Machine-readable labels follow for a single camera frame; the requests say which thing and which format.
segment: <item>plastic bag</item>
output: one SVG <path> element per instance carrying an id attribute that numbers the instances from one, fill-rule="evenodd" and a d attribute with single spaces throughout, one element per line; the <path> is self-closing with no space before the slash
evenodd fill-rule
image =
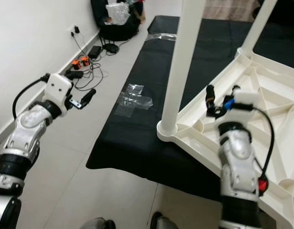
<path id="1" fill-rule="evenodd" d="M 112 18 L 112 24 L 115 25 L 124 25 L 130 16 L 129 6 L 124 2 L 109 4 L 105 8 L 109 17 Z"/>

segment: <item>white wall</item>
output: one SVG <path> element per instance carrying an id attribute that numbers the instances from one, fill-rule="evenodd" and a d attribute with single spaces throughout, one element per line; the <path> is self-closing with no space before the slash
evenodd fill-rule
<path id="1" fill-rule="evenodd" d="M 78 54 L 67 32 L 74 24 L 86 43 L 97 35 L 90 0 L 0 0 L 0 132 L 12 120 L 17 93 L 45 73 L 59 72 Z M 17 111 L 42 85 L 21 97 Z"/>

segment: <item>plastic wrap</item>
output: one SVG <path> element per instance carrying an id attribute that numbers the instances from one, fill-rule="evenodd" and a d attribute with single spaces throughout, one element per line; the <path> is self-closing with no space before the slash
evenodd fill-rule
<path id="1" fill-rule="evenodd" d="M 109 4 L 105 7 L 108 11 L 109 17 L 112 18 L 112 24 L 124 25 L 127 22 L 130 16 L 128 4 L 120 2 Z"/>
<path id="2" fill-rule="evenodd" d="M 152 98 L 142 96 L 143 85 L 129 84 L 125 92 L 121 92 L 115 115 L 131 117 L 135 108 L 148 110 L 153 106 Z"/>
<path id="3" fill-rule="evenodd" d="M 149 34 L 147 36 L 146 41 L 153 40 L 153 39 L 176 41 L 176 38 L 177 38 L 177 34 L 173 34 L 173 33 L 155 33 L 155 34 Z"/>

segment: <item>black mattress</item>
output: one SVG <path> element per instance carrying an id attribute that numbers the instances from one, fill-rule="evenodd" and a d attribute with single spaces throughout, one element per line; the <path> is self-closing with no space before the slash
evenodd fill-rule
<path id="1" fill-rule="evenodd" d="M 176 33 L 178 17 L 156 16 L 149 34 Z M 203 20 L 181 108 L 193 99 L 234 57 L 251 23 Z M 144 85 L 153 99 L 148 110 L 135 109 L 130 118 L 115 115 L 117 104 L 96 141 L 87 168 L 115 168 L 212 200 L 220 200 L 220 180 L 173 143 L 160 141 L 161 119 L 174 41 L 146 41 L 125 83 Z M 255 53 L 294 67 L 294 27 L 266 25 Z"/>

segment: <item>black cylindrical part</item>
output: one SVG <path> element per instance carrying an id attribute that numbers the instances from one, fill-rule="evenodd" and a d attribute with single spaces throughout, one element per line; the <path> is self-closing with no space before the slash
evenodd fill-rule
<path id="1" fill-rule="evenodd" d="M 213 115 L 215 113 L 214 100 L 215 100 L 214 87 L 210 84 L 206 87 L 205 102 L 206 102 L 207 112 Z"/>
<path id="2" fill-rule="evenodd" d="M 60 108 L 52 101 L 45 100 L 44 102 L 39 104 L 49 111 L 53 119 L 56 119 L 58 116 L 62 114 Z"/>
<path id="3" fill-rule="evenodd" d="M 15 229 L 22 203 L 16 197 L 10 199 L 0 220 L 0 229 Z"/>
<path id="4" fill-rule="evenodd" d="M 0 155 L 0 174 L 24 180 L 30 167 L 31 161 L 26 157 L 13 154 Z"/>
<path id="5" fill-rule="evenodd" d="M 234 92 L 236 89 L 241 89 L 241 87 L 239 85 L 234 85 L 232 91 Z"/>
<path id="6" fill-rule="evenodd" d="M 254 228 L 261 228 L 258 202 L 222 197 L 222 220 Z"/>
<path id="7" fill-rule="evenodd" d="M 17 183 L 13 183 L 10 188 L 0 188 L 0 195 L 3 196 L 16 196 L 19 197 L 22 195 L 23 186 Z"/>
<path id="8" fill-rule="evenodd" d="M 222 123 L 218 126 L 220 136 L 230 130 L 246 130 L 241 123 L 227 122 Z"/>
<path id="9" fill-rule="evenodd" d="M 96 90 L 92 88 L 80 101 L 82 107 L 85 107 L 96 94 Z"/>

